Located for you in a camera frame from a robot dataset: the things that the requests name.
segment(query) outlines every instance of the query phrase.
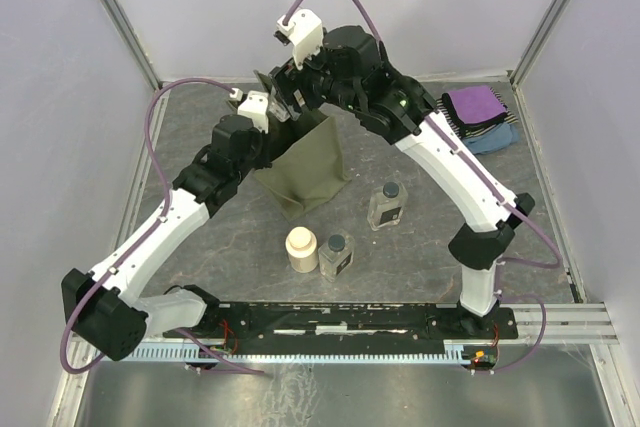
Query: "clear glass bottle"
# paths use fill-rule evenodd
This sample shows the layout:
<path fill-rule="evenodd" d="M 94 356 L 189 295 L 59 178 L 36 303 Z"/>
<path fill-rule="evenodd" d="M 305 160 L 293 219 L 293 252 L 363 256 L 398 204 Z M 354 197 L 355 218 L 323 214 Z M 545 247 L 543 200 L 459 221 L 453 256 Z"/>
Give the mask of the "clear glass bottle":
<path fill-rule="evenodd" d="M 319 249 L 320 273 L 329 282 L 335 282 L 336 277 L 353 263 L 353 237 L 340 229 L 329 237 Z"/>
<path fill-rule="evenodd" d="M 387 182 L 374 189 L 369 202 L 367 220 L 373 230 L 398 225 L 409 194 L 401 182 Z"/>

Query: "blue cloth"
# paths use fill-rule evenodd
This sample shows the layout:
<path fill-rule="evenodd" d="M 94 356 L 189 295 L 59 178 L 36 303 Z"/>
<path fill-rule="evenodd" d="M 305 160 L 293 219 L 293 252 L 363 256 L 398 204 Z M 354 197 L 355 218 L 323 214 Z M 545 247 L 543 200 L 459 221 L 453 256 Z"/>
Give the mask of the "blue cloth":
<path fill-rule="evenodd" d="M 504 149 L 520 140 L 520 135 L 514 125 L 506 122 L 496 125 L 486 134 L 478 137 L 463 139 L 462 143 L 467 146 L 472 154 L 490 154 Z"/>

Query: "black and white striped fabric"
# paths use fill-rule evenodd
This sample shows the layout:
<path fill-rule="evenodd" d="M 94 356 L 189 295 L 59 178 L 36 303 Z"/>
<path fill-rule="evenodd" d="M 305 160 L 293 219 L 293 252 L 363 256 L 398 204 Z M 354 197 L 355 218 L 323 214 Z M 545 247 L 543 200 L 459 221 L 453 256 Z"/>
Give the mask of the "black and white striped fabric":
<path fill-rule="evenodd" d="M 500 94 L 498 92 L 496 92 L 495 90 L 493 90 L 493 89 L 491 89 L 491 92 L 493 92 L 493 95 L 495 95 L 496 98 L 500 101 L 500 103 L 502 105 L 504 105 L 504 108 L 507 111 L 507 118 L 504 121 L 506 123 L 508 123 L 508 124 L 515 124 L 518 121 L 518 119 L 509 110 L 509 107 L 507 107 L 507 105 L 502 101 L 502 97 L 500 96 Z M 446 117 L 447 122 L 449 123 L 449 126 L 451 127 L 451 129 L 453 129 L 453 132 L 458 137 L 460 137 L 460 128 L 454 122 L 452 122 L 451 116 L 449 115 L 449 111 L 445 108 L 445 106 L 444 106 L 444 104 L 442 102 L 442 97 L 440 97 L 438 99 L 438 109 Z M 467 135 L 465 136 L 465 139 L 470 139 L 470 138 L 473 138 L 473 137 L 479 137 L 479 136 L 481 136 L 483 134 L 486 134 L 487 132 L 489 132 L 494 127 L 495 127 L 495 125 L 492 125 L 491 127 L 486 127 L 486 128 L 483 128 L 483 129 L 478 129 L 478 130 L 467 130 Z"/>

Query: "gray floor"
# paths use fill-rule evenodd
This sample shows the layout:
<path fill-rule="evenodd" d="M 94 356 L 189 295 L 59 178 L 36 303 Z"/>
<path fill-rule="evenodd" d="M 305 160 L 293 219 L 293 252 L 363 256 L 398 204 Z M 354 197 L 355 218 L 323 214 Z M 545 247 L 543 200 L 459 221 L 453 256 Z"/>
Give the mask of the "gray floor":
<path fill-rule="evenodd" d="M 427 87 L 439 97 L 459 84 L 430 83 Z M 515 111 L 510 84 L 497 82 L 492 87 Z M 157 148 L 171 179 L 209 142 L 212 126 L 228 112 L 225 97 L 220 89 L 203 85 L 179 87 L 172 93 Z M 447 243 L 463 218 L 454 204 L 413 161 L 367 133 L 351 115 L 331 106 L 323 110 L 337 117 L 345 164 L 352 177 L 333 201 L 289 223 L 250 176 L 238 195 L 169 258 L 148 284 L 147 295 L 159 294 L 172 284 L 195 283 L 226 300 L 457 300 L 460 267 L 449 254 Z M 520 143 L 480 160 L 514 192 L 529 192 L 535 198 L 533 219 L 552 234 L 531 153 L 524 135 L 521 137 Z M 366 221 L 371 190 L 390 179 L 406 185 L 407 210 L 397 227 L 373 232 Z M 138 220 L 146 218 L 160 200 L 159 183 L 151 173 Z M 324 281 L 317 269 L 310 274 L 295 273 L 287 265 L 284 249 L 285 237 L 295 225 L 309 227 L 320 242 L 334 229 L 346 229 L 356 239 L 354 265 L 335 284 Z M 509 252 L 551 259 L 546 247 L 526 227 L 518 229 Z M 547 302 L 572 302 L 561 271 L 510 265 L 502 279 L 507 295 L 535 292 Z"/>
<path fill-rule="evenodd" d="M 504 347 L 502 357 L 522 354 Z M 264 376 L 101 362 L 77 427 L 606 427 L 589 346 L 545 346 L 517 370 L 471 377 L 434 365 L 280 364 Z"/>

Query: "bottle label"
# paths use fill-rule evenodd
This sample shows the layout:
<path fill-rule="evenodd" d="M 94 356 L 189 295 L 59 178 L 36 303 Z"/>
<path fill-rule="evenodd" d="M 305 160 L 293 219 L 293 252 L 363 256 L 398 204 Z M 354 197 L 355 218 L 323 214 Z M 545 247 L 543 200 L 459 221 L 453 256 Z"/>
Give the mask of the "bottle label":
<path fill-rule="evenodd" d="M 342 272 L 345 269 L 345 267 L 351 263 L 351 257 L 352 256 L 353 256 L 353 254 L 349 254 L 349 255 L 347 255 L 346 259 L 344 259 L 342 262 L 340 262 L 340 265 L 336 269 L 336 275 L 338 275 L 340 272 Z"/>
<path fill-rule="evenodd" d="M 380 216 L 380 225 L 396 220 L 400 215 L 401 210 L 402 210 L 402 207 L 396 207 L 395 209 L 387 210 L 384 214 Z"/>

